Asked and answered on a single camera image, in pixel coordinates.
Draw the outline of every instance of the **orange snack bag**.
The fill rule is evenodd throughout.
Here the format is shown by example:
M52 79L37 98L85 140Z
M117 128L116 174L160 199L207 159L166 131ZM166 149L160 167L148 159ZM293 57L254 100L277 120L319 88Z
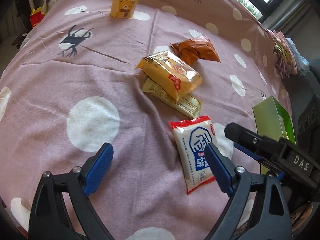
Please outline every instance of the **orange snack bag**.
M171 44L171 47L175 54L188 65L192 65L198 58L221 62L211 41L203 35Z
M202 83L199 73L170 51L144 57L137 68L141 68L175 101L178 101Z

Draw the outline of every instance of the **bed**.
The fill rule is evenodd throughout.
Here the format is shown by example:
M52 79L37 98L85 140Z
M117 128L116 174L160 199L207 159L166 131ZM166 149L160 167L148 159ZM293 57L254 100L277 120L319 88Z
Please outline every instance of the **bed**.
M237 0L139 0L131 19L109 16L111 3L59 0L3 73L1 198L28 230L41 174L81 166L109 142L114 159L90 200L114 238L204 239L228 196L215 181L186 194L169 125L186 117L144 94L145 76L135 66L170 50L170 43L207 36L221 63L200 59L193 65L203 84L192 95L214 123L219 150L259 173L259 164L234 149L224 128L236 122L256 131L252 106L269 96L291 112L273 39ZM249 218L250 198L239 225Z

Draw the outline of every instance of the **snack package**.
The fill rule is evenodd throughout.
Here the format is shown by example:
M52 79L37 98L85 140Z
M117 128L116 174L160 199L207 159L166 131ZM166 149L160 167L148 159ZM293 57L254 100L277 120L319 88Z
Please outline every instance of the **snack package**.
M194 119L199 116L202 103L195 99L191 95L185 95L181 97L178 101L174 101L169 94L164 91L157 83L155 83L151 78L147 78L142 86L142 91L153 95L162 102L171 106L172 108L178 110L180 113Z
M171 44L171 47L173 47L175 54L190 66L198 58L221 62L211 41L203 35Z
M202 83L199 73L170 51L144 57L137 68L141 68L176 101Z
M170 125L177 143L189 194L201 184L214 180L204 158L204 147L211 142L217 146L216 135L208 116L170 122Z

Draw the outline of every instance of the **bear illustration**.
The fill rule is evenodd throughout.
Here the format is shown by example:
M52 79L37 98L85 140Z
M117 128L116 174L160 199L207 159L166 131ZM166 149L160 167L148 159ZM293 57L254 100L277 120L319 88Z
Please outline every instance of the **bear illustration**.
M134 4L134 1L119 0L119 11L116 14L116 18L128 17L133 4Z

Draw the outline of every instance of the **blue gripper pad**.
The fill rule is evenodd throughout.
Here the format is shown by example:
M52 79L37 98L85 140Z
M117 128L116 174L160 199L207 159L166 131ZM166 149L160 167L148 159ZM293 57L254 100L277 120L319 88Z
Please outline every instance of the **blue gripper pad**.
M231 197L234 189L232 187L232 175L230 173L234 173L234 164L228 157L224 157L213 143L205 146L204 156L221 191Z
M240 144L234 143L234 146L236 149L242 151L243 153L247 154L248 156L250 156L252 159L254 159L256 161L262 160L262 158L260 156L256 155L252 151L249 151L247 148L244 148Z
M85 178L85 187L83 191L87 197L97 191L104 174L106 174L112 162L112 159L113 147L111 144L108 144L108 146L103 150L103 152L94 162Z

